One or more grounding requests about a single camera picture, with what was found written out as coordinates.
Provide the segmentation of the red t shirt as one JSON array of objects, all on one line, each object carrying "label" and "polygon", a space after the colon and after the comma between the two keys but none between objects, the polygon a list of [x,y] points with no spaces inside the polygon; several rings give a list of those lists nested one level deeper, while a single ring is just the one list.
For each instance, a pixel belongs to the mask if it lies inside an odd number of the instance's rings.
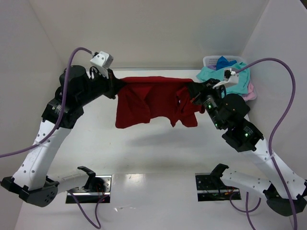
[{"label": "red t shirt", "polygon": [[191,79],[161,76],[126,77],[125,85],[118,92],[116,128],[128,128],[137,124],[148,124],[151,119],[165,117],[171,126],[180,121],[186,127],[198,125],[196,112],[203,114],[202,105],[191,102],[187,88]]}]

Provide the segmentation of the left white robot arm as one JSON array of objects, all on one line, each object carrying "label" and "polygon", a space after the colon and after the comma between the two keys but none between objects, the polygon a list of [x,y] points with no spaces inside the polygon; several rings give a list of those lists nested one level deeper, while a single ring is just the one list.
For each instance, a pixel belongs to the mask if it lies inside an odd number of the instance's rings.
[{"label": "left white robot arm", "polygon": [[59,193],[77,187],[87,191],[92,189],[96,173],[85,166],[58,175],[48,175],[48,170],[61,144],[84,114],[83,107],[102,95],[114,99],[124,85],[111,69],[104,76],[97,67],[86,71],[80,65],[65,69],[59,82],[55,97],[42,114],[34,148],[17,172],[4,177],[0,183],[24,202],[38,207],[49,205]]}]

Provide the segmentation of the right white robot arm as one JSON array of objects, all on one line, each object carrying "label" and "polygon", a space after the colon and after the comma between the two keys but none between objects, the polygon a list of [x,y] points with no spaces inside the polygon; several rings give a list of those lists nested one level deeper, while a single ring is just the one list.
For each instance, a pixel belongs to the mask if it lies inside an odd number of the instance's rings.
[{"label": "right white robot arm", "polygon": [[216,129],[225,130],[226,143],[253,162],[266,179],[253,177],[218,164],[211,175],[226,186],[252,192],[282,216],[302,212],[307,206],[307,182],[291,170],[274,152],[259,129],[245,116],[250,111],[237,94],[222,96],[225,87],[214,88],[217,80],[188,83],[191,102],[204,107]]}]

